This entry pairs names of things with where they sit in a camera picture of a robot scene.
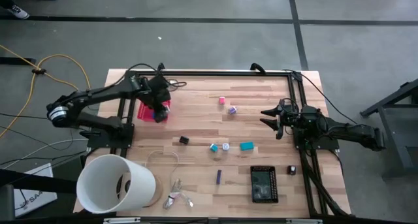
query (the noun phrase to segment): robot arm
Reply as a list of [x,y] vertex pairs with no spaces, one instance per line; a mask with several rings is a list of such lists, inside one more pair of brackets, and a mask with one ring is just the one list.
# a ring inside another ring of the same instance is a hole
[[102,118],[85,112],[86,106],[110,101],[113,99],[141,100],[146,106],[154,109],[157,123],[167,118],[163,102],[170,100],[168,82],[161,74],[151,80],[134,72],[127,72],[125,78],[111,86],[87,91],[75,91],[68,96],[61,96],[56,102],[49,104],[47,116],[55,127],[94,127],[109,131],[123,129],[121,119],[116,116]]
[[278,116],[278,120],[260,119],[274,131],[277,131],[277,139],[281,139],[283,136],[283,126],[288,126],[298,129],[303,137],[310,142],[315,142],[321,137],[327,136],[358,142],[365,148],[374,151],[384,149],[378,128],[363,124],[339,123],[322,115],[320,109],[312,106],[304,106],[299,112],[297,106],[285,105],[284,99],[282,99],[276,108],[263,110],[261,113],[272,117]]

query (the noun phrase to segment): black phone case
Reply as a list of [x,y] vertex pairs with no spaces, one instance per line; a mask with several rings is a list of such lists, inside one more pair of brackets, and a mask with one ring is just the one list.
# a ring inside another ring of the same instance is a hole
[[[273,166],[251,166],[251,198],[254,203],[278,203],[276,168]],[[270,176],[271,199],[254,199],[253,175],[256,172],[268,172]]]

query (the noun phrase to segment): wood grain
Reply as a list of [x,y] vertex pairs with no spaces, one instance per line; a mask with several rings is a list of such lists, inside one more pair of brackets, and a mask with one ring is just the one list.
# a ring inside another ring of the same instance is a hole
[[[115,82],[125,70],[110,69],[106,85]],[[303,72],[321,88],[316,71]],[[259,121],[261,110],[273,108],[281,98],[289,97],[287,79],[282,77],[238,77],[238,76],[170,76],[186,81],[187,86],[171,93],[171,113],[167,123],[143,122],[137,119],[139,102],[134,111],[135,137],[127,158],[144,164],[148,154],[154,150],[176,152],[180,164],[173,178],[180,178],[184,193],[195,203],[193,208],[184,200],[176,200],[170,210],[162,208],[164,198],[155,205],[141,210],[119,212],[121,216],[218,216],[218,217],[308,217],[308,207],[301,174],[300,159],[294,149],[293,138],[284,135],[275,140],[275,133]],[[323,96],[307,81],[304,89],[308,104],[318,107],[327,115]],[[218,105],[218,98],[225,97],[225,106]],[[119,101],[108,101],[100,105],[99,115],[115,116]],[[227,109],[238,108],[237,115],[230,116]],[[190,138],[189,145],[181,145],[180,136]],[[252,151],[241,151],[240,142],[253,141]],[[230,150],[209,150],[212,143],[230,144]],[[88,161],[108,149],[97,150]],[[343,210],[350,212],[340,164],[333,154],[318,151],[319,165],[324,186]],[[153,156],[147,167],[160,177],[164,195],[171,185],[169,175],[176,164],[175,158]],[[278,204],[253,204],[249,166],[272,165],[276,167],[278,181]],[[297,175],[286,175],[288,165],[297,166]],[[217,170],[222,170],[221,184],[216,185]],[[316,189],[313,188],[315,206],[319,210]],[[80,210],[77,203],[74,211]]]

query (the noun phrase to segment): gray floor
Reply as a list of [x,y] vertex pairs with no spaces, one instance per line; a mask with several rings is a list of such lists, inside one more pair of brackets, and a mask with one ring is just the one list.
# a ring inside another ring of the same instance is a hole
[[[296,0],[301,19],[418,20],[416,0]],[[16,0],[31,15],[135,16],[163,18],[291,18],[288,0]],[[361,123],[381,126],[378,117],[361,119],[359,112],[418,77],[418,27],[302,25],[310,70],[319,71],[334,104]],[[164,24],[0,21],[0,44],[40,59],[68,54],[86,68],[91,84],[102,86],[107,70],[139,61],[173,69],[247,69],[257,62],[266,69],[300,70],[293,25],[287,24]],[[0,50],[0,56],[9,54]],[[50,73],[86,83],[78,67],[64,59],[45,64]],[[30,68],[0,67],[1,111],[15,114],[29,92]],[[45,106],[72,89],[50,79],[37,79],[26,115],[44,116]],[[329,105],[330,116],[344,121]],[[0,126],[10,118],[0,116]],[[45,142],[70,138],[43,120],[20,119],[13,129]],[[381,174],[397,165],[395,154],[371,152],[340,143],[350,205],[359,217],[417,222],[418,181],[384,182]],[[0,161],[19,158],[41,147],[12,132],[0,140]],[[82,150],[74,143],[66,153]],[[65,152],[45,149],[37,156]],[[25,171],[43,161],[22,161],[11,169]]]

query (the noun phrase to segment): shoe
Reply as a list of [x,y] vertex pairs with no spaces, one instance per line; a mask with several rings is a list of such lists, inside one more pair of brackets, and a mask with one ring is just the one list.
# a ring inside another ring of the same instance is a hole
[[28,13],[25,12],[25,10],[19,8],[17,5],[13,5],[13,7],[11,9],[8,9],[8,11],[15,17],[22,20],[27,19],[29,17]]

